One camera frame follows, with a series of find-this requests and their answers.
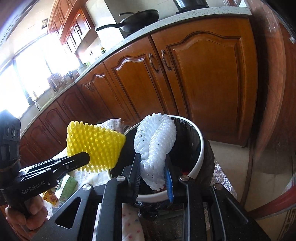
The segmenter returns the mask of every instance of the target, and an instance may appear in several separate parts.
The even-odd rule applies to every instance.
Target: kitchen countertop
[[[60,95],[62,95],[67,89],[69,89],[71,86],[76,84],[85,74],[87,74],[90,70],[92,70],[95,66],[97,66],[99,63],[104,61],[106,58],[111,56],[114,52],[118,51],[119,49],[129,45],[133,41],[151,34],[152,32],[159,31],[163,28],[166,28],[170,25],[174,25],[176,23],[181,23],[185,21],[189,21],[194,18],[200,18],[200,17],[206,17],[206,16],[215,16],[215,15],[242,15],[242,16],[248,16],[252,15],[249,8],[246,7],[210,7],[210,8],[202,8],[197,10],[192,10],[184,13],[179,13],[177,15],[165,18],[163,20],[160,20],[156,23],[153,23],[145,28],[140,29],[139,31],[131,34],[121,42],[119,42],[117,45],[112,47],[109,51],[101,55],[92,65],[90,65],[85,71],[75,80],[74,83],[71,83],[68,85],[65,89],[57,93],[51,101],[48,101],[39,111],[39,113],[33,118],[33,120],[28,124],[28,126],[23,130],[21,133],[21,137],[24,135],[24,133],[28,130],[30,125],[38,118],[38,116],[53,102],[55,101]]]

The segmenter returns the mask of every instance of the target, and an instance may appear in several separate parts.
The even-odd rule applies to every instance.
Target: finger
[[[20,225],[15,223],[12,223],[11,225],[20,235],[22,235],[26,239],[30,239],[30,236],[23,230],[23,228]]]
[[[44,220],[47,217],[47,209],[46,207],[42,206],[41,210],[35,214],[35,215],[31,215],[30,217],[28,217],[27,219],[27,227],[30,230],[34,230],[36,228],[39,228]]]
[[[46,221],[47,221],[47,219],[45,219],[45,221],[43,222],[43,224],[39,228],[36,228],[35,230],[30,231],[29,237],[33,238],[33,236],[39,231],[39,229],[41,229],[41,227],[45,224]]]
[[[7,207],[7,208],[5,208],[5,213],[6,213],[6,216],[7,216],[7,220],[10,223],[26,225],[26,218],[19,211],[16,211],[11,207]]]
[[[29,206],[29,211],[31,214],[35,215],[41,210],[42,207],[43,207],[42,197],[38,195],[36,197],[31,198],[30,206]]]

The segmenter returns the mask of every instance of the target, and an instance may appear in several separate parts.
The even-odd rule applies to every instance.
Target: white foam net
[[[166,114],[146,116],[140,122],[134,139],[136,153],[141,154],[141,176],[152,190],[164,187],[165,155],[176,140],[176,126]]]

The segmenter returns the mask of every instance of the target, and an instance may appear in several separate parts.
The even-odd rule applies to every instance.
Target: frying pan
[[[119,16],[124,14],[132,14],[131,16],[126,17],[117,24],[107,24],[96,29],[96,31],[102,30],[104,28],[121,28],[123,31],[128,33],[133,33],[140,30],[143,27],[146,27],[152,23],[158,21],[159,15],[158,11],[155,9],[149,9],[142,12],[124,12]]]

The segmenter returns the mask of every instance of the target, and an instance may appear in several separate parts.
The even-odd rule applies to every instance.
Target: metal screw
[[[188,181],[189,180],[189,177],[188,176],[186,176],[186,175],[183,175],[183,176],[180,176],[180,179],[182,180],[182,181]]]
[[[118,176],[118,177],[116,178],[116,180],[119,181],[119,182],[123,182],[125,179],[126,179],[125,176]]]
[[[88,191],[89,189],[91,189],[91,185],[89,185],[89,184],[84,184],[84,185],[82,186],[82,189],[83,189],[84,191]]]
[[[220,184],[220,183],[215,183],[214,184],[214,188],[217,189],[217,190],[222,190],[223,189],[223,185]]]

